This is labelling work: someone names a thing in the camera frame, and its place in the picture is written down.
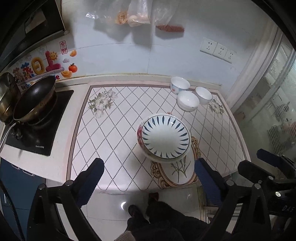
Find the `plain white bowl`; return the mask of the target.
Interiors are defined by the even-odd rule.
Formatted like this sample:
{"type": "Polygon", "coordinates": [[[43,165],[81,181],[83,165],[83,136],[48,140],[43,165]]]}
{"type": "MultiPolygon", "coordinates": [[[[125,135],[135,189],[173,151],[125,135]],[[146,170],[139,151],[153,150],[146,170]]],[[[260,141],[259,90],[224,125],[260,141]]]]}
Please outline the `plain white bowl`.
{"type": "Polygon", "coordinates": [[[181,91],[177,96],[178,106],[187,112],[192,112],[197,109],[200,104],[198,97],[190,91],[181,91]]]}

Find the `white plate pink rose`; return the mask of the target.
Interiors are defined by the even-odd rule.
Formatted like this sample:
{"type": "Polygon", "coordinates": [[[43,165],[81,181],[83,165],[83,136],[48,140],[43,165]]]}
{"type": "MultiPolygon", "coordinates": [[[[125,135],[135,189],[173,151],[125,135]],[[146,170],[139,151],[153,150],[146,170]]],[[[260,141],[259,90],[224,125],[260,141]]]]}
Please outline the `white plate pink rose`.
{"type": "Polygon", "coordinates": [[[142,153],[148,158],[150,157],[149,150],[145,147],[143,139],[142,139],[142,129],[144,127],[144,123],[148,120],[149,116],[142,120],[137,128],[137,142],[142,150],[142,153]]]}

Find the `black induction cooktop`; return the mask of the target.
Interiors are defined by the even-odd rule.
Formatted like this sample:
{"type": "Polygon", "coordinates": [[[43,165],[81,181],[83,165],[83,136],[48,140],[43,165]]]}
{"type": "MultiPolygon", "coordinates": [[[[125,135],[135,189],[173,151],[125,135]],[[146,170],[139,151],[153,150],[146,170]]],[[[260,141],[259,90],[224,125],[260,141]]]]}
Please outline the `black induction cooktop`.
{"type": "Polygon", "coordinates": [[[73,93],[73,90],[55,92],[39,116],[10,130],[6,144],[50,156],[59,123],[73,93]]]}

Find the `white bowl dark rim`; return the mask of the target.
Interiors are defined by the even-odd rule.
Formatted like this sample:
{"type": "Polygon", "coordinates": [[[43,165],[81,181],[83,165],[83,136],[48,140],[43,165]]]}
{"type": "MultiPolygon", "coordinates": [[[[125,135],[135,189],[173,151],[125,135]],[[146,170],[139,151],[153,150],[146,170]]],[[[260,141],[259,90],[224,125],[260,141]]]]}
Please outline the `white bowl dark rim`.
{"type": "Polygon", "coordinates": [[[198,97],[201,105],[207,105],[213,99],[211,92],[204,87],[196,87],[195,94],[198,97]]]}

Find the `white bowl blue pink dots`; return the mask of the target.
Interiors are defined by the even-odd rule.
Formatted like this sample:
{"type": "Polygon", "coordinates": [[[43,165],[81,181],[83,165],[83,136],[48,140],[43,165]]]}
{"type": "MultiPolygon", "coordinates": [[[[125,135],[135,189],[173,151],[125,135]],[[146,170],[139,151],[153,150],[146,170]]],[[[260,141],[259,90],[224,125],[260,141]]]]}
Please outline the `white bowl blue pink dots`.
{"type": "Polygon", "coordinates": [[[171,92],[178,95],[179,92],[188,90],[190,88],[190,83],[182,77],[172,77],[170,82],[171,92]]]}

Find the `steel pot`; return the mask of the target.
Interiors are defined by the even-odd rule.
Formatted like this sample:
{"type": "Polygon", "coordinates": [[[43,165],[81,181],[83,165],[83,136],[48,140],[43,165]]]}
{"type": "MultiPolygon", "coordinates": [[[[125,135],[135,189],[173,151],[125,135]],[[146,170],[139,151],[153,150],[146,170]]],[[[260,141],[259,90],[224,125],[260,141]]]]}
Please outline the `steel pot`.
{"type": "Polygon", "coordinates": [[[21,97],[17,82],[11,73],[1,75],[1,121],[9,123],[12,119],[15,105],[21,97]]]}

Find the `plastic bag with red goods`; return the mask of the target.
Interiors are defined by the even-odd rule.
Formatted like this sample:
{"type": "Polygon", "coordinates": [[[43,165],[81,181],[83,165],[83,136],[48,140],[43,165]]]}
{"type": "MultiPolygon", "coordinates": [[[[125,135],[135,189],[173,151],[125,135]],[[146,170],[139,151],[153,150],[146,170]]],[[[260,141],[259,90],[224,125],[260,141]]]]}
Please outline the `plastic bag with red goods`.
{"type": "Polygon", "coordinates": [[[182,1],[156,1],[154,6],[154,26],[167,33],[185,31],[182,1]]]}

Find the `black range hood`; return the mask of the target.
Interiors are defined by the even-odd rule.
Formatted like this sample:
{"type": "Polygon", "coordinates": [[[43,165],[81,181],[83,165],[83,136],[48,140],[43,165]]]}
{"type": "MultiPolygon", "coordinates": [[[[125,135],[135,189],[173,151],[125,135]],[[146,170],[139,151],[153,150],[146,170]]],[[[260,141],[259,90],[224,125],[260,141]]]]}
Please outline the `black range hood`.
{"type": "Polygon", "coordinates": [[[1,70],[65,34],[62,1],[1,1],[1,70]]]}

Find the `plastic bag with pale goods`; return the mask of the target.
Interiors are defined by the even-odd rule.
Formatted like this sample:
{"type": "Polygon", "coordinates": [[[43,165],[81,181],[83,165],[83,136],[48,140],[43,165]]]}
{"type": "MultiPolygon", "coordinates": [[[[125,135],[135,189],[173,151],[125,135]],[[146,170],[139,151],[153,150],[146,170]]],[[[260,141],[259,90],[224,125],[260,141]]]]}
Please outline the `plastic bag with pale goods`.
{"type": "Polygon", "coordinates": [[[130,27],[149,25],[151,23],[152,1],[131,0],[128,12],[127,23],[130,27]]]}

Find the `clear plastic bag left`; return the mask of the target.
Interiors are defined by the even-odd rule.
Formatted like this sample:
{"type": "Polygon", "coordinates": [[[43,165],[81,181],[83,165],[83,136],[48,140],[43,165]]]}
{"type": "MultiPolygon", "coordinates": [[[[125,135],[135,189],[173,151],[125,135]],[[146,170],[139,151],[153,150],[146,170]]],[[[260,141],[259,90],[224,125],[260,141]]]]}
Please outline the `clear plastic bag left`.
{"type": "Polygon", "coordinates": [[[124,25],[127,23],[127,10],[130,1],[112,0],[95,1],[91,10],[86,13],[86,17],[98,20],[102,24],[124,25]]]}

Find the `white wall socket right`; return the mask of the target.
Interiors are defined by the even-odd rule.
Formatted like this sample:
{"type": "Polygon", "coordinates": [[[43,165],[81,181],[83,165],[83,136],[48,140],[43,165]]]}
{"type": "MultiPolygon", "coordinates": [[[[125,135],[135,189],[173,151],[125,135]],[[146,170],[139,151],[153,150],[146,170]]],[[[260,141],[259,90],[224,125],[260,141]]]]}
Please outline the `white wall socket right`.
{"type": "Polygon", "coordinates": [[[236,58],[236,52],[233,50],[228,49],[225,56],[224,56],[224,60],[227,61],[228,63],[233,63],[233,61],[236,58]]]}

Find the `white wall socket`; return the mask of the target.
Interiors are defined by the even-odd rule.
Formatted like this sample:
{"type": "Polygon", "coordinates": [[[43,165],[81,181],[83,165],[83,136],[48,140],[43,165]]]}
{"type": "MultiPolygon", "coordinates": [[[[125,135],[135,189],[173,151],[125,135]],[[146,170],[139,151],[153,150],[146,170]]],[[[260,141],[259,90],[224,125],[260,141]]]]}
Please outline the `white wall socket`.
{"type": "Polygon", "coordinates": [[[228,51],[228,48],[225,47],[224,45],[218,43],[214,52],[213,52],[213,56],[220,58],[220,59],[224,59],[226,53],[228,51]]]}
{"type": "Polygon", "coordinates": [[[200,47],[200,51],[203,53],[212,55],[216,49],[217,44],[218,43],[215,42],[214,40],[210,40],[204,37],[200,47]]]}
{"type": "Polygon", "coordinates": [[[236,52],[233,50],[228,49],[225,56],[224,56],[224,60],[227,61],[228,63],[233,63],[233,61],[236,58],[236,52]]]}

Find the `white wall socket middle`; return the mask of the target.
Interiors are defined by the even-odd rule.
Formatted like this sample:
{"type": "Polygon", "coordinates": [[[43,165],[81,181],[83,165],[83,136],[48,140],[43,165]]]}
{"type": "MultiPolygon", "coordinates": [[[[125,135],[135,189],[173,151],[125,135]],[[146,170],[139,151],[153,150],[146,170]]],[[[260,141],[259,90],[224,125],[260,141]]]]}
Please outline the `white wall socket middle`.
{"type": "Polygon", "coordinates": [[[228,48],[225,47],[224,45],[218,43],[214,52],[213,52],[213,56],[220,58],[220,59],[224,59],[226,53],[228,51],[228,48]]]}

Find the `white wall socket left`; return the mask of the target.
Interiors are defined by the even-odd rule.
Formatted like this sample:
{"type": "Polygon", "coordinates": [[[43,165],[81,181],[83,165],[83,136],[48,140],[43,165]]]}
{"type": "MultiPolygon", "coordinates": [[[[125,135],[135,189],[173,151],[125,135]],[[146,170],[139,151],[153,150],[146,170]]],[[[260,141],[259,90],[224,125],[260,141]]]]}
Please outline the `white wall socket left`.
{"type": "Polygon", "coordinates": [[[203,53],[212,55],[216,49],[217,44],[218,43],[215,42],[214,40],[210,40],[204,37],[200,47],[200,51],[203,53]]]}

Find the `colourful fruit wall sticker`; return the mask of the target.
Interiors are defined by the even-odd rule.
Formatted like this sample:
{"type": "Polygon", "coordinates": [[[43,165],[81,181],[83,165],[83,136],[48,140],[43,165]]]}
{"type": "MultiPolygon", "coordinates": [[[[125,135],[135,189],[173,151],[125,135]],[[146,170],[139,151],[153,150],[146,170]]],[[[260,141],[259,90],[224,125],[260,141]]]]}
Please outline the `colourful fruit wall sticker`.
{"type": "Polygon", "coordinates": [[[56,81],[74,77],[78,72],[77,50],[68,50],[65,40],[54,47],[41,46],[9,69],[21,92],[42,77],[52,75],[56,81]]]}

